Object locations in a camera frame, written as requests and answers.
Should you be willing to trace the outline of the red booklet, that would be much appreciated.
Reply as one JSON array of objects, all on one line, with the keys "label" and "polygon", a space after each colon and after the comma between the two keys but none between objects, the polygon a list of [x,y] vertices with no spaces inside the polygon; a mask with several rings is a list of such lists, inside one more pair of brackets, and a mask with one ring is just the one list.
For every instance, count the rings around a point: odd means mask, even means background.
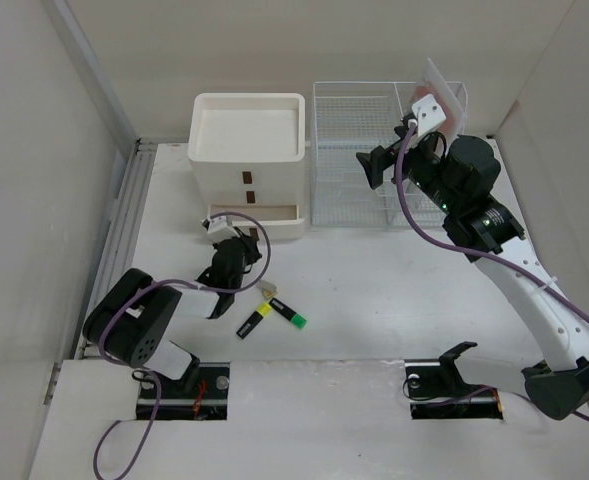
[{"label": "red booklet", "polygon": [[451,144],[464,128],[467,90],[461,82],[447,82],[434,62],[428,58],[411,96],[410,111],[412,104],[427,94],[434,95],[446,114],[445,123],[437,131],[445,136],[448,144]]}]

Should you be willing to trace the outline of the yellow cap black highlighter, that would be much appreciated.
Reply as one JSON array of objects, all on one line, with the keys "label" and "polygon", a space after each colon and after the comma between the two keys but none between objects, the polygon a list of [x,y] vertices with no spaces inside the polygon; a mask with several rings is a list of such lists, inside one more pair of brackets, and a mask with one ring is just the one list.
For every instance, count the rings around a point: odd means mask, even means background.
[{"label": "yellow cap black highlighter", "polygon": [[271,312],[272,307],[268,302],[262,303],[252,314],[245,320],[241,327],[236,331],[239,339],[245,339],[258,324]]}]

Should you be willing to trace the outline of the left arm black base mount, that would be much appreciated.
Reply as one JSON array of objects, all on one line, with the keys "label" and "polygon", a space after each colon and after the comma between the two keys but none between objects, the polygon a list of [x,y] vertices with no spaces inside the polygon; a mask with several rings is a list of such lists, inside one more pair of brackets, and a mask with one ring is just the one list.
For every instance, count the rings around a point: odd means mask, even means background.
[{"label": "left arm black base mount", "polygon": [[135,418],[209,421],[227,418],[230,365],[203,363],[164,343],[132,378],[139,382]]}]

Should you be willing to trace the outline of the green cap black highlighter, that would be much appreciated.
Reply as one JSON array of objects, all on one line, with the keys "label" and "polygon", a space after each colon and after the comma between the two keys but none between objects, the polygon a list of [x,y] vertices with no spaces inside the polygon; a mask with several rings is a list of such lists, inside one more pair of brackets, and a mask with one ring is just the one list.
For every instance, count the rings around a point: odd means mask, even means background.
[{"label": "green cap black highlighter", "polygon": [[302,330],[307,324],[307,320],[297,313],[294,309],[283,303],[277,298],[269,300],[268,304],[271,308],[277,312],[281,317],[286,319],[290,324],[295,326],[297,329]]}]

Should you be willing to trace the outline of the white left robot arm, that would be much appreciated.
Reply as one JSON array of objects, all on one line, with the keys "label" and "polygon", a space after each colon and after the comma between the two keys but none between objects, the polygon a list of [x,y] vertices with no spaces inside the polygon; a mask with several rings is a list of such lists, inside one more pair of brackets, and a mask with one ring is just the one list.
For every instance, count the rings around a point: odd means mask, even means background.
[{"label": "white left robot arm", "polygon": [[210,266],[197,278],[203,289],[179,290],[169,284],[152,288],[152,276],[131,268],[90,313],[82,334],[117,361],[156,372],[175,396],[187,396],[197,387],[194,368],[199,360],[164,338],[179,303],[184,301],[192,316],[219,318],[261,258],[258,239],[237,231],[214,245]]}]

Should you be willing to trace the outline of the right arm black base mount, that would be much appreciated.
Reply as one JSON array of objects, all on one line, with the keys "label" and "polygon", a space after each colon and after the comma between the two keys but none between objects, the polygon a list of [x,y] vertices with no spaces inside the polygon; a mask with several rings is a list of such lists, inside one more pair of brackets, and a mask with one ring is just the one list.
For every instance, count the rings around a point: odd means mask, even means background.
[{"label": "right arm black base mount", "polygon": [[502,420],[496,389],[466,383],[455,361],[476,342],[461,342],[435,359],[404,361],[401,391],[410,401],[413,420]]}]

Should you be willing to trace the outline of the white three-drawer storage box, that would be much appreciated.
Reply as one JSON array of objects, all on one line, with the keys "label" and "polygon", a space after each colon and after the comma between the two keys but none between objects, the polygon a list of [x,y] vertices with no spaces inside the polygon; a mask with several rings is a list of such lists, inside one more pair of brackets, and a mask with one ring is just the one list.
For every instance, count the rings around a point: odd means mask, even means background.
[{"label": "white three-drawer storage box", "polygon": [[272,240],[305,231],[305,99],[298,93],[202,93],[188,158],[209,214],[236,211]]}]

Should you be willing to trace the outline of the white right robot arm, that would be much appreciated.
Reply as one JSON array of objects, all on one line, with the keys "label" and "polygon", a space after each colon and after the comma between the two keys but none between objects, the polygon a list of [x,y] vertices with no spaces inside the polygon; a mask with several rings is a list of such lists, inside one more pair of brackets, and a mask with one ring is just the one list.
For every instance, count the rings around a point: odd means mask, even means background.
[{"label": "white right robot arm", "polygon": [[[543,359],[523,368],[510,391],[525,396],[547,417],[563,420],[589,401],[589,314],[573,304],[538,260],[525,230],[491,194],[501,172],[492,147],[460,135],[419,133],[408,116],[398,141],[356,159],[372,189],[388,168],[410,227],[428,243],[461,253],[501,291],[538,344]],[[445,215],[448,241],[428,235],[412,217],[403,190],[413,183]]]}]

